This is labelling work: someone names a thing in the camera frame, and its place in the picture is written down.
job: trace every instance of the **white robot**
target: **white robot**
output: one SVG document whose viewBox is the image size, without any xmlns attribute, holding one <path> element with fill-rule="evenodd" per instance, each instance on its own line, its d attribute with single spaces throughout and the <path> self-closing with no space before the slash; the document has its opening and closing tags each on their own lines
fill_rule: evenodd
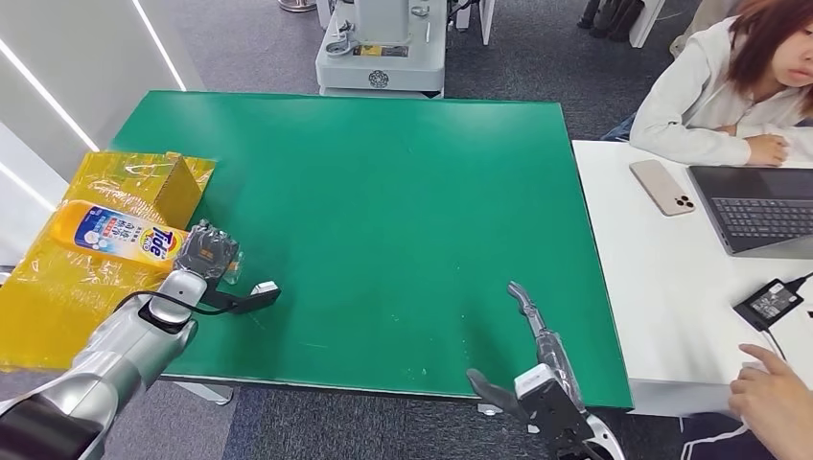
<svg viewBox="0 0 813 460">
<path fill-rule="evenodd" d="M 443 97 L 447 0 L 336 0 L 316 56 L 319 94 Z"/>
<path fill-rule="evenodd" d="M 137 291 L 123 299 L 62 376 L 0 402 L 0 460 L 101 458 L 116 416 L 149 389 L 195 337 L 193 311 L 253 311 L 280 294 L 273 288 L 237 298 L 214 290 L 237 249 L 228 235 L 207 223 L 193 227 L 175 271 L 157 292 Z M 512 284 L 509 291 L 521 299 L 541 363 L 517 378 L 516 394 L 470 370 L 476 393 L 538 427 L 559 458 L 623 460 L 613 433 L 581 403 L 558 337 L 550 339 L 553 333 L 519 285 Z M 202 310 L 198 302 L 217 310 Z"/>
</svg>

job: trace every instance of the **wall light strip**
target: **wall light strip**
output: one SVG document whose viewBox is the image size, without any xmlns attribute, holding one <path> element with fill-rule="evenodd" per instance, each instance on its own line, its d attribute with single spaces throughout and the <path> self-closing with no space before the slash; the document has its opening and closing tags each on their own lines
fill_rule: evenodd
<svg viewBox="0 0 813 460">
<path fill-rule="evenodd" d="M 45 209 L 51 211 L 52 213 L 56 211 L 56 206 L 54 206 L 50 201 L 45 199 L 45 196 L 40 195 L 34 190 L 34 187 L 28 185 L 26 181 L 20 178 L 19 175 L 15 174 L 12 170 L 10 170 L 6 165 L 0 163 L 0 173 L 3 173 L 12 180 L 13 183 L 17 184 L 25 193 L 30 195 L 33 199 L 36 200 L 37 203 L 41 204 Z"/>
<path fill-rule="evenodd" d="M 180 75 L 178 75 L 177 70 L 175 70 L 175 66 L 173 64 L 173 60 L 170 59 L 170 55 L 167 54 L 167 50 L 164 49 L 163 43 L 161 43 L 160 38 L 158 38 L 158 34 L 155 33 L 155 29 L 152 27 L 152 23 L 150 23 L 150 19 L 147 17 L 147 14 L 144 12 L 144 9 L 141 8 L 141 3 L 138 0 L 132 0 L 132 4 L 135 6 L 135 9 L 138 10 L 138 15 L 141 16 L 141 20 L 144 21 L 144 25 L 147 26 L 147 30 L 150 32 L 150 36 L 152 37 L 152 41 L 155 42 L 155 46 L 158 47 L 158 51 L 161 53 L 161 56 L 164 58 L 164 62 L 167 63 L 167 67 L 170 68 L 170 72 L 172 72 L 175 81 L 178 83 L 181 91 L 186 91 L 186 85 L 183 84 L 183 81 L 180 79 Z"/>
<path fill-rule="evenodd" d="M 31 86 L 34 87 L 36 92 L 39 93 L 40 96 L 42 96 L 42 99 L 44 99 L 45 102 L 47 102 L 48 105 L 50 105 L 51 108 L 53 108 L 54 111 L 56 111 L 59 117 L 65 123 L 67 123 L 68 126 L 70 126 L 71 129 L 74 130 L 74 132 L 76 132 L 76 134 L 82 139 L 82 141 L 88 146 L 89 149 L 94 151 L 99 150 L 99 148 L 96 147 L 96 144 L 94 144 L 93 141 L 90 140 L 90 137 L 88 137 L 87 134 L 85 134 L 84 131 L 81 130 L 79 125 L 77 125 L 77 123 L 74 121 L 74 119 L 71 118 L 70 115 L 68 115 L 68 112 L 66 112 L 65 109 L 62 108 L 61 105 L 59 105 L 57 100 L 54 99 L 54 96 L 51 96 L 51 93 L 49 93 L 48 90 L 45 89 L 45 86 L 43 86 L 42 83 L 40 83 L 39 80 L 36 79 L 34 74 L 32 74 L 30 70 L 28 70 L 28 67 L 26 67 L 25 64 L 22 63 L 22 61 L 17 57 L 17 55 L 14 54 L 12 49 L 9 48 L 8 45 L 6 45 L 6 42 L 4 42 L 2 38 L 0 38 L 0 53 L 3 53 L 3 55 L 12 63 L 12 65 L 16 67 L 16 69 L 23 75 L 23 77 L 25 77 L 28 83 L 30 83 Z"/>
</svg>

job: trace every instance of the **tide logo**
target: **tide logo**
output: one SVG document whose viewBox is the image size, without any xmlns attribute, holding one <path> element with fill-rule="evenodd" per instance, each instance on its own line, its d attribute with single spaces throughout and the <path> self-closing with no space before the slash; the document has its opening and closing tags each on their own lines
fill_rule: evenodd
<svg viewBox="0 0 813 460">
<path fill-rule="evenodd" d="M 165 232 L 153 227 L 141 236 L 141 248 L 159 261 L 173 259 L 177 255 L 178 247 L 178 237 L 174 232 Z"/>
</svg>

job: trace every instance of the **smartphone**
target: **smartphone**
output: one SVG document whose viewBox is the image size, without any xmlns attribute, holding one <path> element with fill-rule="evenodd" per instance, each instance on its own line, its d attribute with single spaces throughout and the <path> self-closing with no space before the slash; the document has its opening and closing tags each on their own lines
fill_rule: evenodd
<svg viewBox="0 0 813 460">
<path fill-rule="evenodd" d="M 679 216 L 694 211 L 694 201 L 660 161 L 638 161 L 630 165 L 630 171 L 664 216 Z"/>
</svg>

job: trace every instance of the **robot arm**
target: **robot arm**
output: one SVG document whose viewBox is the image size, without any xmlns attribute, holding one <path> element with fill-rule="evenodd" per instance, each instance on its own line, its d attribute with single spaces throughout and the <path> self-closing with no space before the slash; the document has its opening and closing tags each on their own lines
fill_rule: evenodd
<svg viewBox="0 0 813 460">
<path fill-rule="evenodd" d="M 215 290 L 237 249 L 208 223 L 193 227 L 158 294 L 132 295 L 90 335 L 67 372 L 0 402 L 0 460 L 101 458 L 116 416 L 195 336 L 189 308 L 203 301 L 221 308 L 209 314 L 250 311 L 279 295 L 275 288 L 238 299 Z"/>
<path fill-rule="evenodd" d="M 538 364 L 514 379 L 514 391 L 500 388 L 476 369 L 466 373 L 475 393 L 540 433 L 561 460 L 624 460 L 609 427 L 590 414 L 582 401 L 559 334 L 545 321 L 525 289 L 513 281 L 508 293 L 517 299 L 536 341 Z"/>
</svg>

